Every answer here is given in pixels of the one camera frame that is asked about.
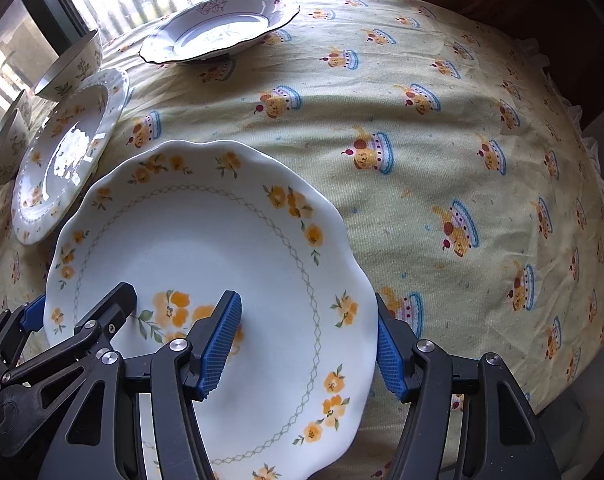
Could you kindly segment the yellow cake print tablecloth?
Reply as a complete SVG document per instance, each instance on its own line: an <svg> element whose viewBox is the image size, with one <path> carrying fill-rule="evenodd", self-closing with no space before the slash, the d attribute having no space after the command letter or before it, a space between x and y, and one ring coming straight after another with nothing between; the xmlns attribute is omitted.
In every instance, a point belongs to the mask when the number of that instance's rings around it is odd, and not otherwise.
<svg viewBox="0 0 604 480"><path fill-rule="evenodd" d="M604 346L604 185L536 52L419 0L300 0L235 61L104 61L132 90L100 162L233 139L323 192L387 307L462 356L504 356L534 410Z"/></svg>

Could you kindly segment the green floral bowl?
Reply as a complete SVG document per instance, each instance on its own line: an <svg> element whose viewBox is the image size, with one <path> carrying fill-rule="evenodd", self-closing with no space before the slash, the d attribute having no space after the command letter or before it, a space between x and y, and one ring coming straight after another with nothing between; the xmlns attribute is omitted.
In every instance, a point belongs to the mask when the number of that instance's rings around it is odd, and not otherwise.
<svg viewBox="0 0 604 480"><path fill-rule="evenodd" d="M18 172L28 146L30 120L29 91L22 89L0 121L0 185Z"/></svg>
<svg viewBox="0 0 604 480"><path fill-rule="evenodd" d="M101 62L100 32L98 29L89 30L52 63L33 92L40 99L60 102L87 77L97 73Z"/></svg>

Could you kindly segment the red pattern scalloped plate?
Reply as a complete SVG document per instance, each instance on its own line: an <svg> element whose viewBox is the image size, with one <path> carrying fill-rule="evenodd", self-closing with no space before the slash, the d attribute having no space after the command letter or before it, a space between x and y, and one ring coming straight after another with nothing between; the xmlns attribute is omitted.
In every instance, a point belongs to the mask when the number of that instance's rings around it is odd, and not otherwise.
<svg viewBox="0 0 604 480"><path fill-rule="evenodd" d="M155 65L233 55L285 27L299 13L296 0L205 0L157 25L142 41L139 55Z"/></svg>

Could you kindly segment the large orange floral plate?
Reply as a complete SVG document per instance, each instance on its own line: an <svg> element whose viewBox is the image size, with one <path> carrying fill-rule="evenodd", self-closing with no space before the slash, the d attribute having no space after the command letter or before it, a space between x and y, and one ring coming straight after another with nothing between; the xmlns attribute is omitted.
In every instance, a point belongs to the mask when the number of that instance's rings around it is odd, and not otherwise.
<svg viewBox="0 0 604 480"><path fill-rule="evenodd" d="M352 444L375 368L377 305L338 211L239 142L167 141L99 179L48 272L51 344L116 284L137 306L113 338L140 356L185 335L228 289L241 323L195 409L221 479L306 479Z"/></svg>

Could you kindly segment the beaded rim floral plate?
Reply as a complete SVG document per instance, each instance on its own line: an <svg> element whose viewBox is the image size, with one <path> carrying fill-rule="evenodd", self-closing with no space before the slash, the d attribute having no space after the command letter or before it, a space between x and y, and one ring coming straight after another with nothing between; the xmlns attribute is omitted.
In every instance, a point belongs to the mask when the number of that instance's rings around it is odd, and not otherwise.
<svg viewBox="0 0 604 480"><path fill-rule="evenodd" d="M24 246L46 238L97 168L128 100L125 70L89 76L52 110L26 150L11 202L14 235Z"/></svg>

